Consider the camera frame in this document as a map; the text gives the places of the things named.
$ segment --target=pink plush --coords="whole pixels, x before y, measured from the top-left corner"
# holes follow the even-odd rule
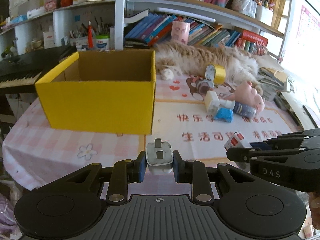
[[[263,111],[265,100],[251,86],[252,83],[250,81],[242,82],[236,87],[233,94],[224,99],[251,106],[256,109],[256,114],[258,114]]]

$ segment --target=pink checkered tablecloth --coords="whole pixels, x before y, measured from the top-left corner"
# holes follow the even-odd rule
[[[55,130],[37,99],[3,142],[4,166],[19,184],[32,190],[90,163],[109,167],[119,160],[136,159],[154,138],[169,141],[183,159],[201,160],[214,167],[229,162],[223,145],[231,132],[240,130],[249,141],[262,141],[297,130],[291,117],[273,102],[267,102],[266,109],[252,121],[240,116],[234,116],[232,123],[213,121],[196,91],[197,81],[192,76],[172,81],[157,77],[150,136]],[[233,92],[233,86],[224,84],[215,91],[223,97]],[[153,176],[148,171],[143,183],[129,185],[129,194],[188,194],[190,190],[190,185],[176,184],[172,173]]]

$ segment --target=pink cup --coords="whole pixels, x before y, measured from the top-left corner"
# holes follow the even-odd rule
[[[190,32],[190,23],[172,22],[171,41],[180,41],[188,44],[188,37]]]

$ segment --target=cat paw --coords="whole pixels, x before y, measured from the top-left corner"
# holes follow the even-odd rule
[[[263,90],[260,85],[256,85],[255,89],[259,95],[263,96]]]
[[[162,80],[172,80],[174,78],[174,74],[172,70],[165,68],[161,71]]]

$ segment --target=orange and white cat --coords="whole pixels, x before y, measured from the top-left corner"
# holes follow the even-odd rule
[[[156,69],[163,80],[182,74],[204,77],[210,63],[225,67],[226,82],[240,85],[243,81],[251,81],[252,87],[262,95],[256,78],[259,66],[249,52],[229,47],[188,46],[175,41],[156,46]]]

